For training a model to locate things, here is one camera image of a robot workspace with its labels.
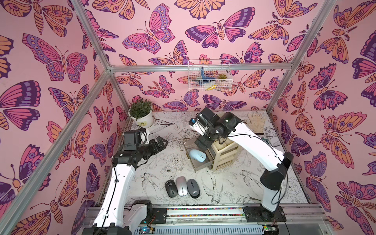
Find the light blue computer mouse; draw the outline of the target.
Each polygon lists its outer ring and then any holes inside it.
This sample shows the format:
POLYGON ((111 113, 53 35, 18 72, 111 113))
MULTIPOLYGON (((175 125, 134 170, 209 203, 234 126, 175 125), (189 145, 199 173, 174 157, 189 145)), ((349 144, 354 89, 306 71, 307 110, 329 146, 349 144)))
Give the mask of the light blue computer mouse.
POLYGON ((200 150, 197 149, 191 149, 189 151, 189 156, 191 159, 194 159, 200 163, 204 162, 207 158, 206 154, 200 150))

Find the cream drawer organizer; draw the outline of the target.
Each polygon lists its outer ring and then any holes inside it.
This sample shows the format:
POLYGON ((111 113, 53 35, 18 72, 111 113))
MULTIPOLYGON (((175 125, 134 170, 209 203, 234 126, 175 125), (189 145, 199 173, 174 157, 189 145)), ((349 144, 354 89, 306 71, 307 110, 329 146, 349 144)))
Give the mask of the cream drawer organizer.
POLYGON ((236 142, 229 139, 226 139, 224 142, 215 141, 211 145, 211 149, 211 154, 214 159, 212 165, 213 171, 231 165, 238 158, 242 150, 236 142))

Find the black computer mouse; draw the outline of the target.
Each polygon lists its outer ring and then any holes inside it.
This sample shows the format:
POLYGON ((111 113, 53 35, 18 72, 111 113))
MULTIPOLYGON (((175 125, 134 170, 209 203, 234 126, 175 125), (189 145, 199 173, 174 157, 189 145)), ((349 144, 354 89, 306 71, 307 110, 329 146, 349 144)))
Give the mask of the black computer mouse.
POLYGON ((178 195, 178 189, 173 180, 166 181, 165 189, 170 198, 174 198, 178 195))

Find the grey computer mouse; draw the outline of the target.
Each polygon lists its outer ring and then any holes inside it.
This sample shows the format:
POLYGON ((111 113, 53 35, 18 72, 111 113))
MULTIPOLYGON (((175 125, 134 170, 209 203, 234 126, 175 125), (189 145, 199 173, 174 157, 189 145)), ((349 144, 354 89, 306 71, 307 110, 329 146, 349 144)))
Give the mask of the grey computer mouse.
POLYGON ((200 188, 198 183, 194 179, 190 179, 187 181, 187 188, 189 195, 197 199, 200 196, 200 188))

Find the silver computer mouse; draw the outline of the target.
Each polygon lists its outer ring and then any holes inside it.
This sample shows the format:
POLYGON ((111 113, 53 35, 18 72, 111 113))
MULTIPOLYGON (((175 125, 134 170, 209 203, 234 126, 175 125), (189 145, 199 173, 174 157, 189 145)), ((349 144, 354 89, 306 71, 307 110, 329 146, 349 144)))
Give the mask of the silver computer mouse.
POLYGON ((176 179, 176 186, 179 196, 183 197, 188 195, 187 180, 184 176, 180 176, 176 179))

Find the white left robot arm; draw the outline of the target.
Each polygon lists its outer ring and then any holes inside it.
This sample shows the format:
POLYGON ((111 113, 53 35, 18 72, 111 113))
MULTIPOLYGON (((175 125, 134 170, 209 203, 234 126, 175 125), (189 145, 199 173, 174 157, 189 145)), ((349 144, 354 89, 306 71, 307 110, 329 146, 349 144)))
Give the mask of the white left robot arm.
POLYGON ((83 229, 84 235, 131 235, 151 217, 153 208, 148 200, 135 201, 124 211, 129 185, 140 161, 147 162, 168 145, 164 138, 150 140, 148 135, 145 128, 122 133, 119 150, 112 158, 111 180, 104 202, 92 226, 83 229))

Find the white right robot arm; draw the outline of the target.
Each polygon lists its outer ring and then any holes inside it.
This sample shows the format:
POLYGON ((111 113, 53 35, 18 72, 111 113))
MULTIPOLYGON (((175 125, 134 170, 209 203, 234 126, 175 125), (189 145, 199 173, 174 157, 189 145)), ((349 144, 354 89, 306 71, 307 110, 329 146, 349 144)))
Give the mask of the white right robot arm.
POLYGON ((264 187, 263 198, 254 212, 245 213, 256 220, 273 221, 275 214, 282 212, 280 201, 284 197, 283 182, 288 182, 288 169, 294 156, 283 153, 258 137, 244 121, 231 112, 221 117, 211 109, 204 108, 189 121, 190 128, 199 134, 195 144, 207 150, 217 140, 231 140, 255 157, 265 168, 260 177, 264 187))

